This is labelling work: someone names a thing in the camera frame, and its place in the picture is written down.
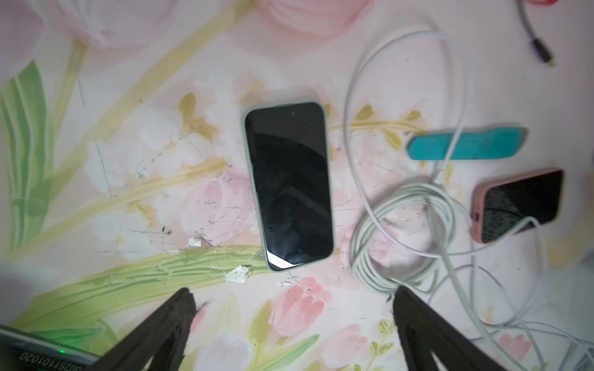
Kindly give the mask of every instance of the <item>yellow stem print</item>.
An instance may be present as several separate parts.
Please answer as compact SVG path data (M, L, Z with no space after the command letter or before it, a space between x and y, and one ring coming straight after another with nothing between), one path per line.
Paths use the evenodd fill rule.
M62 80L62 85L60 86L60 91L58 92L56 105L53 108L54 139L58 139L58 134L60 133L64 117L68 111L70 99L72 98L72 91L74 90L74 85L78 81L78 75L80 73L80 68L83 65L87 49L87 46L78 39L75 39L72 43L72 51L70 51L68 66L64 72L64 78Z
M238 0L228 9L220 12L205 25L181 42L174 50L165 54L149 68L142 77L121 96L83 136L69 153L52 179L53 200L74 174L87 160L87 147L93 140L108 140L123 124L124 120L148 99L161 85L185 64L190 57L205 47L211 40L233 27L242 17L254 9L253 0Z
M155 225L155 223L157 222L157 209L139 199L130 202L126 206L126 210L129 213L136 213L140 215L144 222L147 223L147 226L149 228Z
M15 259L18 259L19 257L22 257L27 253L30 253L31 251L43 246L44 244L79 228L80 226L82 226L83 224L85 224L86 222L88 222L100 213L103 213L107 210L111 210L116 207L130 204L134 201L148 196L158 194L167 187L187 183L190 180L196 179L202 175L219 172L223 170L226 166L227 162L225 160L216 158L202 163L198 166L177 171L168 179L147 180L139 186L136 186L127 191L123 191L116 198L110 198L109 196L106 196L102 199L99 199L94 203L87 205L81 208L80 210L74 212L73 214L58 222L57 224L54 224L48 229L42 231L35 238L27 241L25 244L22 245L21 248L19 248L19 250L15 251L12 255L9 256L9 260L14 261Z
M332 107L332 104L330 103L324 104L324 111L326 113L326 119L329 119L330 116L332 116L332 113L334 112L334 107Z
M239 104L241 106L253 106L259 104L261 101L259 99L254 99L254 96L264 89L266 89L266 85L262 81L256 81L241 98L234 102L234 104Z
M563 238L546 238L550 267L564 267L575 263L594 246L594 172L586 175L588 187L583 216Z
M445 171L444 171L444 184L446 186L449 186L450 185L451 176L454 175L454 170L455 169L456 169L456 167L454 166L453 163L449 163L445 167Z
M342 125L335 125L330 127L330 131L333 130L341 130L343 128ZM413 132L415 134L423 134L425 132L420 126L417 126L413 123L406 122L404 120L395 120L395 121L364 121L364 122L353 122L350 124L350 129L352 131L356 130L369 130L369 129L385 129L385 128L394 128L394 129L401 129Z

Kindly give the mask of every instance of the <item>tabletop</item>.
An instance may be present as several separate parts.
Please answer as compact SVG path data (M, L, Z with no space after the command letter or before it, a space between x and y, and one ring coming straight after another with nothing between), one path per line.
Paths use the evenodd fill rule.
M206 305L182 370L406 369L391 303L349 271L364 209L342 111L370 52L407 32L439 29L460 41L472 65L467 126L529 131L512 158L452 162L444 187L468 207L485 179L565 170L559 216L545 227L552 284L530 318L594 340L593 272L578 265L594 240L594 2L528 6L554 68L529 49L511 0L9 0L0 9L3 22L12 20L0 41L11 50L0 59L3 324L103 354L188 287ZM242 117L251 107L311 98L324 106L330 133L336 251L271 272ZM352 146L372 200L432 172L435 164L412 161L405 145L418 133L453 130L461 98L457 61L435 40L395 47L364 73L350 113ZM391 217L405 242L428 243L421 208ZM370 254L395 272L416 262L379 235ZM543 279L537 255L524 232L478 259L519 304ZM226 282L240 265L251 266L247 282ZM509 318L495 289L477 285L481 318ZM432 307L477 335L448 284ZM496 339L538 370L522 332ZM567 340L536 339L558 367Z

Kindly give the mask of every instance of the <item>cable connector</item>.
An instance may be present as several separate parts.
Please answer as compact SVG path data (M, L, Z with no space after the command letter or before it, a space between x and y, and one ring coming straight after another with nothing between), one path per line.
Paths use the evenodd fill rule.
M538 54L538 57L543 63L548 64L550 67L555 66L555 61L551 51L540 37L532 40L530 44L532 45L532 49L534 49L536 54Z

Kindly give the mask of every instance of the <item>teal cloth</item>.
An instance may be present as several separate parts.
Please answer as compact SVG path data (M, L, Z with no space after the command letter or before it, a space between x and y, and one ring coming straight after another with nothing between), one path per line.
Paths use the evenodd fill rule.
M465 132L460 136L452 160L495 160L515 155L526 138L525 128L494 128ZM413 160L443 160L453 133L424 134L412 138L406 150Z

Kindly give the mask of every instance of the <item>phone case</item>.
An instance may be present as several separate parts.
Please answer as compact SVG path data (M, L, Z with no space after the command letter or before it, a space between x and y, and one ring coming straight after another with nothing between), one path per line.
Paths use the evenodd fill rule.
M484 243L482 241L482 225L485 208L485 197L487 192L491 188L558 171L563 171L563 169L560 169L558 167L548 167L543 170L538 170L522 175L510 176L505 179L494 180L492 182L487 182L478 185L472 197L472 239L474 241L477 241L478 243Z
M330 159L330 146L328 145L328 138L330 136L330 133L328 131L328 125L326 122L327 112L324 109L324 106L322 104L320 104L320 102L316 102L315 100L303 100L303 101L291 102L291 103L286 103L286 104L264 104L264 105L252 107L247 112L245 112L245 114L243 115L243 118L242 118L242 122L241 122L241 132L242 132L243 138L244 138L245 158L246 158L246 161L248 162L249 181L251 183L252 193L254 195L256 214L258 215L258 229L260 231L260 240L262 242L262 249L264 250L263 256L264 256L264 260L266 261L266 266L272 272L285 272L288 269L305 267L306 265L326 260L326 259L330 258L332 255L334 255L334 251L336 250L336 228L334 226L334 213L332 212L332 207L330 207L330 217L332 218L332 242L333 243L332 243L332 252L329 254L329 256L327 258L316 260L316 261L309 262L309 263L298 264L298 265L295 265L294 267L285 268L285 269L281 269L281 270L272 269L270 267L270 262L268 261L268 249L266 248L266 240L264 238L264 228L263 228L263 222L262 222L262 213L260 211L260 202L258 200L258 194L256 193L256 185L255 185L255 180L254 180L254 169L252 167L252 161L250 160L250 155L249 155L248 134L245 130L245 119L249 115L249 113L252 112L253 110L263 109L263 108L292 106L294 104L301 104L301 103L317 104L322 109L322 112L324 112L324 128L325 128L325 132L326 132L326 158ZM333 195L332 195L332 176L331 176L331 171L330 171L330 161L328 161L327 169L328 169L328 187L330 188L330 205L332 206L332 205L334 205L334 202L333 202Z

